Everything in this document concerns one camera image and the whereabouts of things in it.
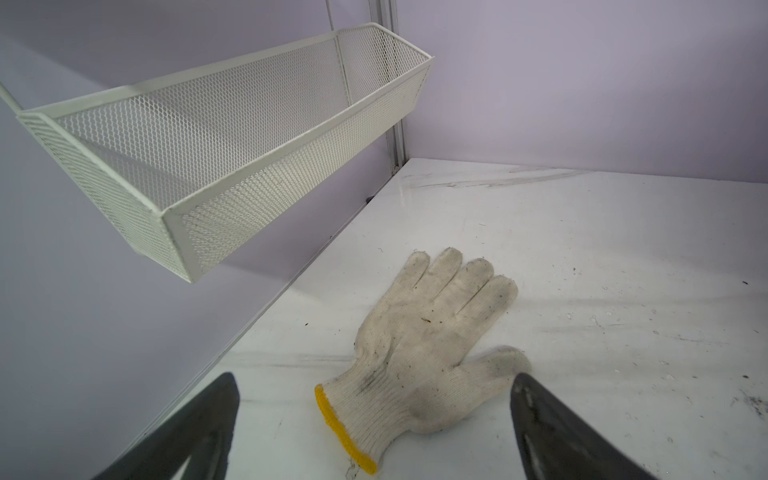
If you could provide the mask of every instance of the glove thumb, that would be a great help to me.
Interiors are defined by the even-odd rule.
[[[520,372],[530,372],[525,354],[511,346],[498,346],[492,352],[463,363],[447,372],[431,392],[433,415],[421,416],[412,430],[433,433],[448,428],[469,415],[483,402],[511,388]]]

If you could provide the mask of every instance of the white mesh basket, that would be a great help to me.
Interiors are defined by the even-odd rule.
[[[371,23],[18,119],[138,253],[193,282],[405,117],[431,63]]]

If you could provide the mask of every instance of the white countertop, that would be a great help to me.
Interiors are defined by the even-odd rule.
[[[658,478],[768,472],[768,185],[413,159],[190,394],[234,373],[229,480],[368,478],[314,386],[414,250],[484,257],[520,289],[473,352],[533,375]],[[406,433],[379,478],[524,478],[498,396]]]

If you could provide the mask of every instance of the lavender wall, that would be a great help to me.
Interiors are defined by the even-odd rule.
[[[765,0],[397,0],[410,157],[768,182]]]
[[[334,2],[341,23],[369,20],[360,2]],[[329,30],[323,0],[12,0],[0,80],[31,108]],[[190,285],[136,255],[3,104],[0,145],[2,478],[112,462],[390,176],[382,138]]]

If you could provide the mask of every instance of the knit cotton glove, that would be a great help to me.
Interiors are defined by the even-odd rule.
[[[517,294],[487,260],[462,266],[453,248],[431,266],[424,252],[408,258],[358,330],[352,366],[315,387],[326,422],[364,471],[376,473],[401,433],[449,427],[529,370],[510,346],[462,363]]]

